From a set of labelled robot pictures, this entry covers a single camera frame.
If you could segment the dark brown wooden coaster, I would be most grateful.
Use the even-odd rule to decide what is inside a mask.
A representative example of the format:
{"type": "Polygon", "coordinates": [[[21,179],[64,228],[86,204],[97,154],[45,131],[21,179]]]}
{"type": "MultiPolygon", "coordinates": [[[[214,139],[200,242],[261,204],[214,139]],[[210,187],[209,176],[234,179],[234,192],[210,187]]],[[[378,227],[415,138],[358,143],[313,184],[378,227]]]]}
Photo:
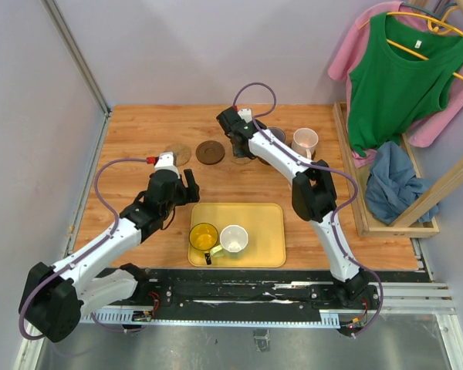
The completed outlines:
{"type": "Polygon", "coordinates": [[[263,164],[265,164],[265,165],[267,165],[267,166],[270,166],[270,163],[269,163],[268,161],[264,160],[262,157],[257,156],[257,158],[258,158],[258,160],[259,160],[261,163],[263,163],[263,164]]]}
{"type": "Polygon", "coordinates": [[[206,140],[200,143],[196,149],[196,157],[200,163],[215,165],[223,160],[225,148],[214,140],[206,140]]]}

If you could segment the purple black mug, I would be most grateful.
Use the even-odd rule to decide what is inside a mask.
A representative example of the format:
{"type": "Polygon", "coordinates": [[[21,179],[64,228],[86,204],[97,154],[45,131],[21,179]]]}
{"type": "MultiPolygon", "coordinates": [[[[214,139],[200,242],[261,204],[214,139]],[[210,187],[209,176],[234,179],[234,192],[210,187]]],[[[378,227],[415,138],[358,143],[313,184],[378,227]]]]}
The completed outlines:
{"type": "Polygon", "coordinates": [[[271,134],[280,142],[284,143],[286,141],[286,134],[285,132],[277,127],[269,127],[271,134]]]}

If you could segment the white faceted mug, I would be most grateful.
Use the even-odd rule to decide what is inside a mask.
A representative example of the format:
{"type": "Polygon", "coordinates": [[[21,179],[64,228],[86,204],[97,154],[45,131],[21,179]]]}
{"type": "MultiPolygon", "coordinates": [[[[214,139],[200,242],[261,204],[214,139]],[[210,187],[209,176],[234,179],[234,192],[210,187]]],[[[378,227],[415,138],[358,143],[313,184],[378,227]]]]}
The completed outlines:
{"type": "Polygon", "coordinates": [[[218,245],[210,249],[210,255],[211,257],[240,258],[247,246],[248,232],[246,229],[232,224],[221,231],[218,245]]]}

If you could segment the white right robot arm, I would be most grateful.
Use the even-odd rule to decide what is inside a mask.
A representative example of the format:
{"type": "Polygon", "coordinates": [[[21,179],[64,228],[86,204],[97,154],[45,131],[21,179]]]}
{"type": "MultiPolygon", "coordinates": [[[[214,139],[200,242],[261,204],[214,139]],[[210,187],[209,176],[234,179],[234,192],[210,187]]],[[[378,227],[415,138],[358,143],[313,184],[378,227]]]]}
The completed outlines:
{"type": "Polygon", "coordinates": [[[322,161],[314,163],[295,153],[254,121],[250,109],[238,111],[229,107],[216,120],[234,148],[250,159],[263,159],[289,181],[293,210],[312,226],[329,259],[336,303],[342,308],[355,306],[368,280],[351,252],[336,214],[333,170],[322,161]]]}

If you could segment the pink mug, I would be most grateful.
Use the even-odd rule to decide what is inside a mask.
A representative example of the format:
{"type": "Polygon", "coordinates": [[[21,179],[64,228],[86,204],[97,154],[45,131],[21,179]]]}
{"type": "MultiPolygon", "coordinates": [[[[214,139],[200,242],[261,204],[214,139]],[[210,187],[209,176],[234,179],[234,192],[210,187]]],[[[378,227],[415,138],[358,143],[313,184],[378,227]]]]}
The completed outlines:
{"type": "Polygon", "coordinates": [[[319,136],[310,128],[300,128],[292,136],[291,149],[308,160],[316,154],[319,136]]]}

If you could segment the yellow glass mug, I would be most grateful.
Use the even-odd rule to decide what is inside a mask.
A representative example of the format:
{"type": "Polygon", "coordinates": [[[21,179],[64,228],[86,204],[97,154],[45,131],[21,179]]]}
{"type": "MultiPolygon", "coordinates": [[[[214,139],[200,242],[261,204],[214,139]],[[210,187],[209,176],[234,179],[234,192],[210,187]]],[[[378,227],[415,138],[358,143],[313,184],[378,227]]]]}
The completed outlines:
{"type": "Polygon", "coordinates": [[[209,223],[196,224],[189,233],[191,248],[200,253],[205,263],[211,265],[211,250],[218,243],[218,231],[215,226],[209,223]]]}

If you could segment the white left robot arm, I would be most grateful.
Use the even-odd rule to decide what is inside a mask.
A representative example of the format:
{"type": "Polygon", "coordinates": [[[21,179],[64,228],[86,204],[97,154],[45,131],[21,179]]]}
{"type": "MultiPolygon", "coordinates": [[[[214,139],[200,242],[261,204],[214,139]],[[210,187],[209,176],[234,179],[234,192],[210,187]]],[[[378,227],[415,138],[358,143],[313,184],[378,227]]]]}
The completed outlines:
{"type": "Polygon", "coordinates": [[[98,237],[76,253],[51,266],[39,262],[28,273],[19,304],[19,330],[29,340],[65,339],[80,320],[115,301],[143,304],[150,286],[143,271],[128,264],[100,277],[100,272],[121,254],[142,244],[172,222],[175,209],[200,200],[199,186],[192,170],[178,175],[156,170],[148,187],[127,206],[98,237]],[[29,334],[33,325],[39,334],[29,334]]]}

